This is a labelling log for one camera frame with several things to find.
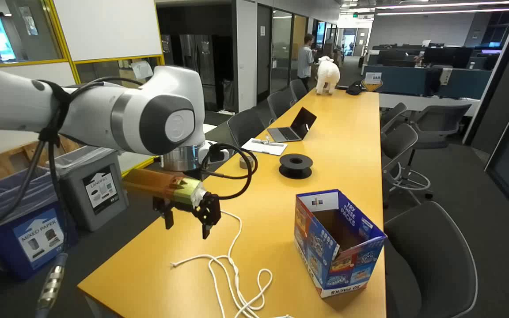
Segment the ceiling light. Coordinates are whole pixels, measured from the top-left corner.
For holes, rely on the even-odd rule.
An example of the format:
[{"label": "ceiling light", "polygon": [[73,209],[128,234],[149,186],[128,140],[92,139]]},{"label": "ceiling light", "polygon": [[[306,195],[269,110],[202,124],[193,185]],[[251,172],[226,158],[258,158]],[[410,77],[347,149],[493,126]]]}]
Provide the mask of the ceiling light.
[{"label": "ceiling light", "polygon": [[502,10],[465,10],[465,11],[398,11],[398,13],[377,13],[377,17],[428,17],[428,15],[470,15],[470,13],[509,13],[509,8]]},{"label": "ceiling light", "polygon": [[416,4],[416,6],[378,6],[378,11],[431,10],[431,8],[474,8],[509,6],[509,3],[456,3],[456,4]]}]

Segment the blue printed box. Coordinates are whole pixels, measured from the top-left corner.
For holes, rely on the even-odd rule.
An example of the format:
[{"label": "blue printed box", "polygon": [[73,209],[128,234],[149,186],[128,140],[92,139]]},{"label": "blue printed box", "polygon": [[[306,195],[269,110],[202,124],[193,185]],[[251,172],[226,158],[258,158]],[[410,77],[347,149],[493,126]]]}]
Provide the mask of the blue printed box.
[{"label": "blue printed box", "polygon": [[387,239],[336,190],[297,195],[294,236],[322,299],[366,287]]}]

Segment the open laptop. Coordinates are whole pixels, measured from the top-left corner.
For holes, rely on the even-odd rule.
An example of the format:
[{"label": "open laptop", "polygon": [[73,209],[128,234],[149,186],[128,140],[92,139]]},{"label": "open laptop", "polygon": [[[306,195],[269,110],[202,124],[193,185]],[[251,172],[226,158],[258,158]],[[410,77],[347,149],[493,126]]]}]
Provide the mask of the open laptop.
[{"label": "open laptop", "polygon": [[310,110],[302,109],[290,128],[271,128],[269,135],[278,144],[301,142],[310,133],[315,121],[317,117]]}]

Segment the office chair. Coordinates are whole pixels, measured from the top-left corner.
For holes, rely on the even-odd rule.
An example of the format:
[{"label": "office chair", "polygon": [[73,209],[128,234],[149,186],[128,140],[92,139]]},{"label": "office chair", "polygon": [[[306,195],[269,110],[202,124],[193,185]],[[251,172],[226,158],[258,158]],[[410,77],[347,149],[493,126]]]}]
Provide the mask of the office chair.
[{"label": "office chair", "polygon": [[407,192],[417,206],[419,199],[414,195],[417,192],[426,192],[431,188],[431,181],[423,174],[403,167],[401,160],[416,147],[419,142],[417,133],[409,124],[396,126],[391,133],[382,135],[382,177],[384,186],[389,186],[384,197],[386,204],[391,193],[396,190]]},{"label": "office chair", "polygon": [[[437,202],[414,207],[386,223],[391,246],[410,266],[421,294],[421,318],[463,317],[479,296],[479,278],[470,246]],[[389,285],[389,303],[398,287]]]},{"label": "office chair", "polygon": [[242,147],[251,139],[257,139],[265,126],[260,123],[257,109],[234,116],[228,123],[232,142],[235,147]]},{"label": "office chair", "polygon": [[292,93],[292,103],[297,103],[308,94],[308,89],[301,80],[292,80],[290,93]]},{"label": "office chair", "polygon": [[409,167],[414,163],[417,149],[446,149],[449,146],[447,137],[456,135],[462,128],[462,119],[470,105],[462,107],[428,107],[417,117],[412,119],[412,126],[419,135]]},{"label": "office chair", "polygon": [[389,133],[396,124],[403,121],[403,116],[409,114],[403,103],[398,103],[394,109],[382,112],[380,116],[380,133]]},{"label": "office chair", "polygon": [[269,96],[269,107],[271,107],[271,114],[272,114],[272,121],[276,121],[278,117],[281,117],[283,114],[287,114],[292,109],[292,94],[290,89],[280,91],[272,96]]},{"label": "office chair", "polygon": [[274,117],[267,101],[258,103],[255,110],[264,128],[269,128],[274,123]]}]

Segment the white rope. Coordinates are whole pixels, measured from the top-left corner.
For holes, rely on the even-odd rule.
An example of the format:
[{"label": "white rope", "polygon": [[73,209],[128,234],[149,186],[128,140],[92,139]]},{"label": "white rope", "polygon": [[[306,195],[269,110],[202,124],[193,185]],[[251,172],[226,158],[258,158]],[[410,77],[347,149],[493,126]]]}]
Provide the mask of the white rope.
[{"label": "white rope", "polygon": [[[223,213],[225,216],[228,218],[234,218],[237,223],[239,223],[239,232],[235,236],[235,239],[232,241],[232,246],[230,250],[226,252],[226,255],[219,255],[219,257],[214,257],[214,255],[196,255],[196,257],[191,257],[191,259],[184,259],[181,262],[175,262],[172,264],[172,269],[177,269],[181,266],[186,266],[189,262],[196,262],[196,260],[209,260],[207,262],[207,269],[212,276],[212,282],[214,282],[214,291],[216,291],[216,298],[218,298],[218,305],[219,305],[219,312],[221,312],[221,317],[226,318],[226,313],[225,313],[225,308],[223,308],[223,301],[221,301],[221,294],[219,294],[219,285],[218,285],[218,276],[214,273],[214,264],[219,266],[226,276],[226,285],[228,285],[228,291],[232,294],[232,299],[234,299],[234,305],[237,308],[237,313],[235,313],[235,318],[239,317],[248,317],[248,318],[258,318],[257,312],[262,312],[265,308],[265,292],[271,289],[272,285],[272,271],[269,269],[260,269],[258,275],[257,275],[257,285],[258,285],[258,294],[253,298],[253,299],[246,299],[241,292],[241,276],[239,276],[239,268],[237,264],[234,262],[232,259],[232,253],[235,250],[235,245],[242,234],[242,220],[235,215],[228,215],[228,213]],[[226,266],[223,262],[228,262],[228,266],[234,269],[234,283],[232,283],[232,276],[230,276],[230,271],[226,269]]]}]

